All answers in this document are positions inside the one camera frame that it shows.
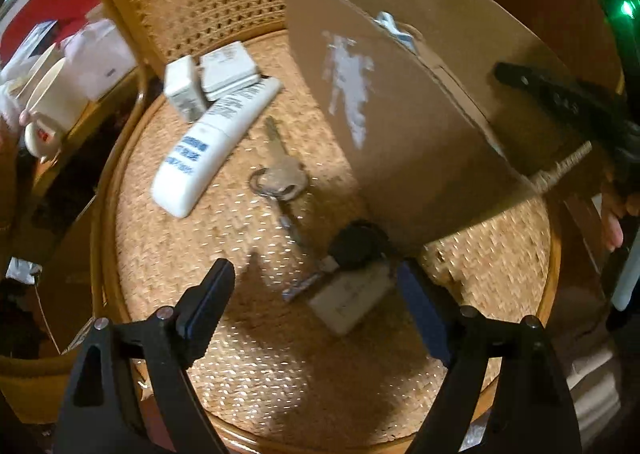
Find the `finger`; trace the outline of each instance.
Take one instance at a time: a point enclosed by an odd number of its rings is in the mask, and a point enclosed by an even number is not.
[[[604,245],[612,252],[622,246],[623,234],[620,222],[615,214],[610,211],[603,211],[602,214],[602,236]]]
[[[618,191],[612,183],[604,182],[602,184],[602,206],[609,209],[619,218],[622,218],[626,214],[625,202],[622,196],[618,194]]]
[[[640,214],[640,192],[630,194],[626,198],[626,210],[632,216]]]
[[[604,165],[604,177],[607,179],[609,183],[613,182],[613,166],[610,163],[605,163]]]
[[[20,113],[20,126],[25,127],[29,124],[29,122],[31,122],[31,113],[29,113],[28,110],[23,110],[22,113]]]

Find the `key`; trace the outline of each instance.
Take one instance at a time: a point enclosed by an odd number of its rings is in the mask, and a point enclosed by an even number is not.
[[[273,117],[267,117],[264,130],[269,139],[272,163],[262,175],[260,187],[281,201],[290,201],[306,189],[309,178],[300,161],[287,153]]]
[[[287,232],[289,238],[304,253],[306,252],[306,243],[300,233],[300,229],[296,224],[295,217],[290,213],[287,204],[275,196],[265,196],[271,209],[278,214],[278,222],[280,226]]]
[[[306,279],[293,283],[282,292],[282,298],[288,303],[338,269],[356,270],[391,253],[388,238],[379,227],[363,220],[351,222],[331,241],[327,255],[318,261],[318,270]]]

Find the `tag on keychain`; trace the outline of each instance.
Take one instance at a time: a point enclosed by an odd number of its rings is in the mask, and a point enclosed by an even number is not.
[[[356,271],[338,271],[307,304],[331,331],[343,336],[393,285],[388,262],[375,261]]]

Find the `cardboard box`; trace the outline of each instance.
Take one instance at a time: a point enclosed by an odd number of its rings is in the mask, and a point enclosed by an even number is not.
[[[286,0],[291,52],[374,221],[405,253],[535,195],[581,144],[500,85],[506,60],[568,76],[491,0]],[[373,18],[391,13],[413,54]]]

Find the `white cup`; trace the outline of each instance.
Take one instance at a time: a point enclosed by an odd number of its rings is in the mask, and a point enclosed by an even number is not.
[[[38,60],[31,66],[29,70],[29,79],[24,85],[22,90],[16,95],[18,104],[21,107],[25,107],[27,101],[31,97],[33,90],[38,83],[42,80],[45,74],[51,69],[51,67],[64,57],[63,53],[58,49],[56,44],[52,44],[45,51],[44,54],[38,57]]]
[[[30,123],[24,142],[34,157],[51,160],[63,138],[78,122],[88,99],[76,88],[66,59],[55,63],[42,77],[26,106]]]

